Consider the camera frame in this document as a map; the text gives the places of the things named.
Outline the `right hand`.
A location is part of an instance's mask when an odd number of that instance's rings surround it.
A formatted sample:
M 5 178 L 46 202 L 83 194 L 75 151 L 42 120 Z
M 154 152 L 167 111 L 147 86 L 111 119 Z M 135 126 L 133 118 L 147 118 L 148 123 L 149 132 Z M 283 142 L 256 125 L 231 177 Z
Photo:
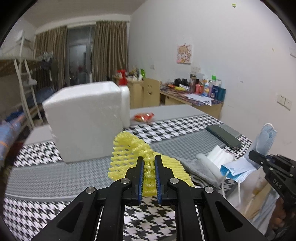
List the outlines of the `right hand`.
M 275 203 L 275 209 L 269 221 L 269 226 L 273 230 L 282 228 L 285 225 L 286 219 L 287 219 L 287 214 L 284 209 L 284 200 L 282 198 L 279 198 Z

